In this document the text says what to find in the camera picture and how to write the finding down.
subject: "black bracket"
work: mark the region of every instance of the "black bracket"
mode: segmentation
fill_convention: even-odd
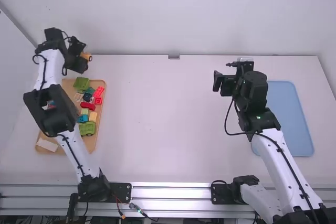
[[[123,203],[131,201],[132,184],[131,183],[113,183],[110,182],[111,195],[104,202],[116,203],[116,197]],[[79,197],[77,202],[87,202],[85,198]],[[98,200],[90,200],[89,202],[101,202]]]
[[[259,179],[254,175],[235,177],[231,184],[211,184],[211,202],[214,205],[246,205],[240,194],[240,186],[258,185]]]
[[[214,205],[246,205],[234,200],[231,185],[226,184],[212,185],[211,202]]]

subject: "yellow toy block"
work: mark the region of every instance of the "yellow toy block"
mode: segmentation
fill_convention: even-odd
[[[89,121],[90,121],[90,122],[96,122],[97,115],[98,115],[97,112],[91,112],[91,113],[90,113],[90,117],[89,117]]]
[[[80,114],[81,115],[88,115],[89,114],[89,109],[82,109]]]

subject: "wire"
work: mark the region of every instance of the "wire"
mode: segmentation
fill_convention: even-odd
[[[40,105],[40,101],[41,101],[41,89],[43,88],[44,83],[47,83],[46,82],[46,70],[47,70],[47,61],[48,60],[43,55],[36,54],[36,55],[33,56],[32,60],[33,60],[33,63],[35,63],[37,65],[39,65],[39,63],[37,63],[35,61],[35,57],[42,57],[43,60],[44,60],[43,77],[42,77],[42,82],[41,82],[41,86],[40,86],[40,89],[39,89],[39,92],[38,92],[38,97],[37,97],[38,104]]]
[[[89,199],[88,201],[86,201],[86,209],[85,209],[85,213],[83,214],[83,217],[87,214],[88,210],[89,210]]]
[[[69,37],[68,34],[65,31],[62,31],[62,33],[64,33],[65,36],[67,36],[67,38]]]
[[[221,179],[212,181],[211,186],[212,186],[214,183],[223,183],[223,184],[226,184],[226,185],[227,185],[227,183],[226,183],[224,180],[221,180]]]
[[[149,216],[148,216],[147,214],[145,214],[145,213],[143,213],[143,215],[144,215],[146,218],[148,218],[148,219],[150,219],[150,220],[152,220],[152,221],[154,221],[154,222],[158,222],[159,219],[160,219],[160,218],[157,218],[157,219],[155,220],[155,219],[149,217]]]
[[[302,192],[302,195],[303,195],[303,197],[305,198],[305,200],[306,200],[306,202],[307,202],[307,204],[308,204],[308,206],[309,206],[309,209],[310,209],[311,214],[312,214],[312,216],[313,216],[314,222],[315,222],[316,224],[320,224],[320,222],[319,222],[319,220],[318,220],[318,218],[317,218],[317,216],[316,216],[316,213],[315,213],[315,211],[314,211],[314,209],[313,209],[313,207],[312,207],[312,205],[311,205],[311,202],[310,202],[310,200],[309,200],[309,198],[308,198],[308,194],[305,192],[303,186],[301,185],[301,182],[300,182],[298,176],[296,175],[296,173],[294,172],[293,167],[292,167],[291,164],[289,163],[289,161],[288,161],[288,159],[287,159],[287,157],[286,157],[284,151],[282,150],[282,148],[278,145],[278,143],[277,143],[276,141],[274,141],[273,139],[271,139],[269,136],[266,136],[266,135],[263,135],[263,134],[260,134],[260,133],[257,133],[257,132],[239,132],[239,133],[228,133],[228,132],[227,132],[227,129],[226,129],[226,122],[227,122],[227,118],[228,118],[228,115],[229,115],[229,112],[230,112],[230,109],[231,109],[231,106],[232,106],[232,103],[233,103],[233,102],[234,102],[234,100],[232,99],[232,100],[231,100],[231,103],[230,103],[230,106],[229,106],[229,108],[228,108],[228,110],[227,110],[227,112],[226,112],[225,121],[224,121],[224,130],[225,130],[225,133],[226,133],[227,135],[229,135],[229,136],[237,136],[237,135],[253,134],[253,135],[262,136],[262,137],[264,137],[264,138],[270,140],[270,141],[271,141],[271,142],[278,148],[277,151],[279,151],[279,152],[282,154],[283,158],[285,159],[285,161],[286,161],[286,163],[287,163],[287,165],[288,165],[288,168],[290,169],[291,173],[293,174],[293,177],[294,177],[295,181],[297,182],[297,184],[298,184],[298,186],[299,186],[299,189],[300,189],[300,191]]]
[[[252,224],[255,224],[257,222],[257,219],[258,219],[258,214],[257,214],[257,212],[255,212],[254,220],[253,220]]]
[[[80,165],[80,163],[79,163],[77,157],[75,156],[74,151],[72,150],[72,148],[71,148],[71,146],[70,146],[70,144],[69,144],[68,138],[65,137],[65,136],[62,135],[62,134],[57,134],[56,136],[61,136],[61,137],[63,137],[62,140],[65,141],[65,142],[67,143],[67,145],[68,145],[68,147],[69,147],[69,150],[70,150],[70,152],[71,152],[73,158],[75,159],[75,161],[76,161],[76,163],[77,163],[77,165],[78,165],[77,168],[80,169],[80,171],[81,171],[81,173],[82,173],[82,175],[83,175],[83,177],[84,177],[84,176],[85,176],[84,170],[83,170],[82,166]]]

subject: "white wall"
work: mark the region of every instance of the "white wall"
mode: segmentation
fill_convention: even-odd
[[[0,2],[35,42],[56,26],[95,53],[316,54],[336,94],[336,0]]]
[[[0,9],[0,152],[9,140],[19,110],[24,105],[23,93],[33,88],[32,62],[34,46]]]

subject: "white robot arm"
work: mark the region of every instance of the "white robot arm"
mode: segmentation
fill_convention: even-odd
[[[266,108],[267,76],[253,71],[251,58],[239,59],[227,66],[236,67],[236,74],[223,75],[215,71],[213,86],[213,91],[221,90],[221,96],[232,97],[225,132],[247,135],[261,155],[279,198],[267,192],[259,179],[251,175],[234,178],[233,183],[222,186],[230,192],[226,194],[228,199],[251,205],[267,224],[336,223],[336,208],[326,208],[309,186],[288,150],[278,120]],[[226,121],[233,103],[243,132],[230,134]],[[218,197],[217,187],[211,190],[212,195]]]
[[[68,69],[78,73],[88,69],[88,60],[79,56],[85,44],[73,36],[66,48],[61,30],[49,28],[45,34],[46,42],[38,45],[33,56],[39,64],[38,79],[33,91],[24,94],[24,102],[41,131],[54,137],[70,159],[77,174],[79,196],[104,201],[110,195],[110,184],[91,160],[76,124],[77,108],[60,86]],[[47,108],[48,101],[53,101],[55,107]]]

